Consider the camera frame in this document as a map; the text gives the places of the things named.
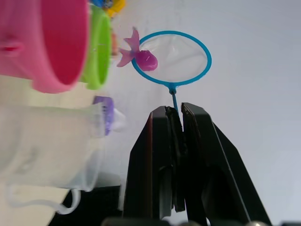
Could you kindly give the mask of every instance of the toy fish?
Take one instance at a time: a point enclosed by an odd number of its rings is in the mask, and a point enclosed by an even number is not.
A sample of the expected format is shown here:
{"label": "toy fish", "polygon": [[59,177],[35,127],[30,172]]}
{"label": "toy fish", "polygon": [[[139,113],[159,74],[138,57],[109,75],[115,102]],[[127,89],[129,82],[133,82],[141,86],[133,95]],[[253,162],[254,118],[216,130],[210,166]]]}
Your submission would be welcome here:
{"label": "toy fish", "polygon": [[120,49],[122,54],[121,61],[117,67],[123,67],[130,63],[134,58],[142,71],[153,71],[158,66],[157,58],[149,50],[140,50],[139,33],[136,28],[133,28],[132,37],[124,39],[129,44],[131,50]]}

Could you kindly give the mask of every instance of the pink bucket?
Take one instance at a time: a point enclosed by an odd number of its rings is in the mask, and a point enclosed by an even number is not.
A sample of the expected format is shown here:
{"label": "pink bucket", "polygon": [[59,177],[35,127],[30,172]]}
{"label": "pink bucket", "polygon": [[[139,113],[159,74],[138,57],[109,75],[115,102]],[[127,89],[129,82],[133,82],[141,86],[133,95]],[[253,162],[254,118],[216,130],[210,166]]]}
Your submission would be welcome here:
{"label": "pink bucket", "polygon": [[0,0],[0,74],[44,93],[80,79],[89,40],[88,0]]}

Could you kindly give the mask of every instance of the blue ring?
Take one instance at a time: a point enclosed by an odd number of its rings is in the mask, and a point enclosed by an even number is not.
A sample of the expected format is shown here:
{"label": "blue ring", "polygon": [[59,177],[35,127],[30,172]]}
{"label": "blue ring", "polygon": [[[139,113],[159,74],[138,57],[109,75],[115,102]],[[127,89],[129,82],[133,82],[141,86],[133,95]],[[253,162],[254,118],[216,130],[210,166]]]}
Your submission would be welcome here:
{"label": "blue ring", "polygon": [[205,52],[206,56],[207,56],[207,65],[206,65],[206,68],[204,69],[204,71],[197,75],[196,77],[192,78],[192,79],[189,79],[189,80],[185,80],[185,81],[178,81],[178,82],[169,82],[169,81],[162,81],[162,80],[158,80],[158,79],[154,79],[152,77],[150,77],[149,75],[147,75],[146,73],[144,73],[139,67],[138,67],[138,64],[136,62],[136,59],[134,58],[132,60],[132,64],[133,64],[133,67],[136,69],[136,71],[141,75],[143,76],[144,78],[152,81],[152,82],[155,82],[157,84],[161,84],[161,85],[164,85],[166,87],[168,87],[170,90],[171,89],[176,89],[177,87],[179,86],[182,86],[182,85],[187,85],[187,84],[190,84],[192,82],[195,82],[197,80],[199,80],[200,78],[202,78],[210,69],[211,67],[211,64],[212,64],[212,58],[211,58],[211,54],[209,52],[209,50],[207,49],[207,47],[198,39],[196,39],[195,37],[189,35],[189,34],[186,34],[186,33],[183,33],[183,32],[177,32],[177,31],[161,31],[161,32],[155,32],[155,33],[152,33],[152,34],[149,34],[147,36],[145,36],[144,38],[142,38],[140,40],[140,45],[142,43],[144,43],[146,40],[152,38],[152,37],[155,37],[155,36],[158,36],[158,35],[163,35],[163,34],[176,34],[176,35],[180,35],[180,36],[183,36],[183,37],[186,37],[194,42],[196,42]]}

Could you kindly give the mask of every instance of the clear plastic cup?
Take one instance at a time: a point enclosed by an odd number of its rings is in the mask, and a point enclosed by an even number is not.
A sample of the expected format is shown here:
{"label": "clear plastic cup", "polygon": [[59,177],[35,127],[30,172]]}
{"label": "clear plastic cup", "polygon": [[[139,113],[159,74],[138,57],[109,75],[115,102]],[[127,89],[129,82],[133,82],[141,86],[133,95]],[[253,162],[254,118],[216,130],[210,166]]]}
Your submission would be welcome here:
{"label": "clear plastic cup", "polygon": [[[79,190],[95,186],[104,136],[101,104],[83,109],[0,105],[0,182],[8,185],[10,204],[43,204],[62,214],[72,212]],[[45,200],[20,203],[13,199],[15,185],[74,189],[72,206]]]}

